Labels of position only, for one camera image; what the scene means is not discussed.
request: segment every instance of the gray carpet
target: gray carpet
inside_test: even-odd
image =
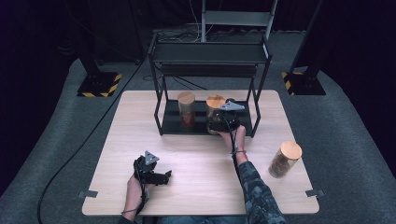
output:
[[[257,36],[253,32],[226,39],[249,41]],[[287,220],[289,223],[394,223],[395,178],[342,89],[319,73],[318,79],[327,95],[287,94],[280,74],[289,70],[303,37],[304,33],[270,35],[274,58],[264,88],[279,93],[295,139],[304,150],[304,163],[313,188],[323,189],[326,195],[318,198],[318,213],[287,215]],[[0,223],[37,223],[37,202],[42,191],[75,152],[78,153],[56,175],[45,194],[40,213],[43,223],[117,222],[119,217],[84,216],[83,199],[78,193],[87,190],[91,183],[117,107],[117,95],[126,90],[153,90],[153,84],[145,80],[150,75],[147,60],[140,66],[106,63],[99,68],[122,74],[115,95],[77,97],[86,73],[79,60],[72,64],[46,131],[0,199]],[[240,83],[232,80],[189,80],[208,89],[241,88]],[[173,79],[167,84],[171,90],[186,90]]]

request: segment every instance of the table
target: table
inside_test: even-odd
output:
[[[176,99],[180,91],[168,93]],[[194,94],[197,100],[211,94],[238,100],[246,99],[247,91],[194,91]],[[155,173],[172,170],[172,176],[168,185],[155,187],[150,192],[140,215],[244,215],[243,191],[221,137],[159,135],[153,117],[156,102],[155,91],[122,94],[90,185],[90,190],[98,194],[96,198],[85,199],[83,214],[119,215],[124,206],[126,183],[134,171],[134,160],[148,150],[160,158]],[[249,159],[271,188],[284,214],[316,213],[317,199],[305,194],[312,186],[303,159],[282,179],[269,175],[268,166],[280,144],[294,137],[276,91],[263,91],[259,105],[262,121],[255,137],[246,139]],[[163,106],[159,115],[160,118],[163,115]],[[251,114],[251,118],[255,120],[255,114]]]

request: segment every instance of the hand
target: hand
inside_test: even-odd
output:
[[[235,141],[238,146],[238,150],[245,150],[245,136],[247,134],[247,130],[245,126],[239,125],[236,131],[233,131],[233,136],[235,136]],[[233,143],[231,141],[231,136],[229,133],[222,133],[219,132],[221,137],[224,139],[225,145],[227,146],[228,149],[230,149],[230,152],[233,152]]]
[[[131,176],[128,180],[126,191],[126,200],[124,211],[134,210],[140,206],[142,203],[142,189],[140,188],[139,181],[134,178],[134,175]],[[148,189],[152,189],[153,185],[147,185]],[[128,212],[122,214],[125,218],[134,221],[134,217],[136,216],[137,209],[133,212]]]

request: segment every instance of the sleeve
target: sleeve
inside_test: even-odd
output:
[[[286,223],[270,188],[264,184],[253,163],[240,164],[238,171],[245,194],[248,223]]]
[[[117,222],[117,224],[137,224],[135,221],[130,221],[128,219],[126,219],[125,217],[121,217],[119,219],[119,222]]]

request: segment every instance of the cork lid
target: cork lid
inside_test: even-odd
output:
[[[207,97],[206,104],[213,109],[217,109],[219,106],[225,104],[225,99],[220,95],[211,95]]]
[[[301,147],[293,141],[285,141],[280,145],[280,151],[289,160],[298,160],[303,155]]]
[[[189,105],[195,101],[195,95],[190,91],[183,91],[177,96],[177,100],[183,105]]]

